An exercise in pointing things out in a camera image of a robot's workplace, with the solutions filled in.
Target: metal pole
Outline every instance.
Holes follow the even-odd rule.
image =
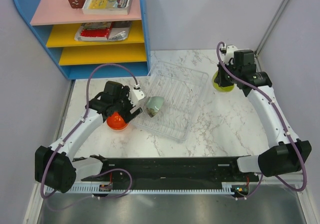
[[[277,11],[275,12],[273,18],[272,18],[272,21],[271,23],[269,24],[268,28],[266,29],[256,51],[255,51],[255,54],[256,56],[258,57],[259,54],[261,53],[264,45],[266,44],[266,41],[267,39],[269,38],[271,32],[273,31],[275,25],[277,24],[277,22],[279,21],[281,15],[283,14],[285,8],[287,7],[288,3],[289,3],[290,0],[282,0],[279,8],[277,9]]]

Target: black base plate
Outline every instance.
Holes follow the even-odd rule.
[[[246,183],[259,179],[254,173],[241,173],[238,157],[200,158],[108,158],[92,156],[103,161],[101,173],[122,168],[133,179],[132,190],[197,190],[221,189],[222,182]],[[82,181],[108,182],[110,175],[85,178]],[[112,173],[112,188],[125,190],[129,177],[121,172]]]

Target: pink shelf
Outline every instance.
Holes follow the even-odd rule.
[[[87,15],[70,7],[68,0],[41,0],[31,25],[141,20],[140,0],[132,0],[128,15]]]

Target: book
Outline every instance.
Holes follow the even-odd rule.
[[[79,30],[82,41],[106,41],[112,30],[112,22],[84,23]]]
[[[128,15],[132,0],[85,0],[84,14]]]
[[[128,38],[131,21],[83,23],[75,34],[76,41],[110,42]]]

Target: blue shelf frame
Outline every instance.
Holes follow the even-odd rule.
[[[15,6],[28,25],[30,30],[36,36],[40,44],[43,46],[49,57],[56,64],[61,73],[65,76],[66,79],[84,79],[89,78],[91,72],[98,66],[98,64],[90,65],[70,65],[70,66],[60,66],[59,61],[63,51],[63,48],[48,48],[46,43],[49,39],[53,25],[40,25],[32,26],[30,24],[34,13],[39,5],[41,0],[14,0]],[[144,45],[146,51],[146,62],[129,62],[129,63],[120,63],[121,65],[129,68],[131,72],[136,76],[147,76],[150,71],[150,38],[149,38],[149,29],[148,29],[148,20],[147,20],[147,7],[146,0],[140,0],[141,8],[141,17],[142,17],[142,28],[144,35]],[[126,71],[116,68],[116,67],[104,67],[97,71],[94,75],[94,78],[111,78],[111,77],[128,77]]]

